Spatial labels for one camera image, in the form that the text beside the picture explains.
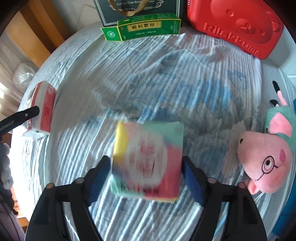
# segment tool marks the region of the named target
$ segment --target brown ribbon handle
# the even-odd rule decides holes
[[[130,17],[130,16],[135,15],[136,13],[141,12],[146,7],[146,5],[148,4],[149,0],[142,0],[139,3],[139,6],[136,9],[136,11],[119,11],[118,8],[117,8],[116,3],[114,2],[114,0],[108,0],[108,2],[111,4],[111,6],[113,7],[113,9],[116,10],[116,12],[118,12],[119,14],[121,14],[123,16]]]

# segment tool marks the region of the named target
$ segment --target tissue package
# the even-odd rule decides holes
[[[178,199],[183,124],[119,122],[111,189],[117,195],[174,202]]]
[[[46,81],[38,83],[29,93],[25,109],[37,105],[40,113],[23,124],[27,130],[24,137],[36,140],[49,134],[55,94],[54,87]]]

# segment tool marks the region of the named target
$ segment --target green medicine box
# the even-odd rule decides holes
[[[107,41],[179,34],[181,19],[172,13],[142,15],[117,21],[116,27],[101,28]]]

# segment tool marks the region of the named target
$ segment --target black plush foot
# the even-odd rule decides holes
[[[271,100],[270,103],[272,103],[274,106],[276,106],[277,104],[279,104],[279,103],[277,102],[277,100]]]
[[[275,91],[278,92],[280,89],[279,89],[279,85],[277,84],[277,82],[273,81],[272,84],[274,85]]]

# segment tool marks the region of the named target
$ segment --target curtain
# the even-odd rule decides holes
[[[4,32],[0,37],[0,121],[17,112],[24,95],[12,81],[21,63],[32,62]]]

